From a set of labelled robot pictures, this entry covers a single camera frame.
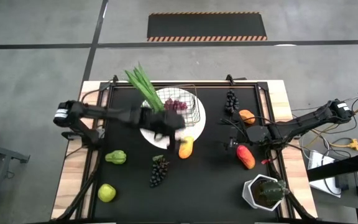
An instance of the metal wire basket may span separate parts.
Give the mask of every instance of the metal wire basket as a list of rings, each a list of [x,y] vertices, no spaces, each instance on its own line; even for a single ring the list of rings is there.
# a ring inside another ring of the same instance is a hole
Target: metal wire basket
[[[168,86],[157,90],[157,95],[162,103],[165,103],[169,98],[173,101],[178,100],[186,103],[187,109],[177,110],[177,113],[185,119],[186,126],[194,126],[200,121],[200,108],[195,85]],[[146,101],[142,103],[142,106],[150,107]]]

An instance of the cactus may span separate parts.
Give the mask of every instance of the cactus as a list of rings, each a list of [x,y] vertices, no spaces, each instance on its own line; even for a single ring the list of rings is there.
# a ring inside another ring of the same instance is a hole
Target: cactus
[[[278,182],[274,180],[268,180],[261,183],[260,187],[262,191],[260,194],[264,195],[268,202],[278,202],[284,198],[284,195],[290,193],[286,186],[287,185],[284,180],[279,180]]]

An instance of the red grapes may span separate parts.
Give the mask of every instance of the red grapes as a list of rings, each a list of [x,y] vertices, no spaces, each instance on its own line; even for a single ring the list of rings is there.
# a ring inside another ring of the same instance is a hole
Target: red grapes
[[[179,100],[173,101],[171,98],[169,98],[165,102],[164,108],[166,110],[186,110],[187,105],[186,105],[186,102],[180,102]]]

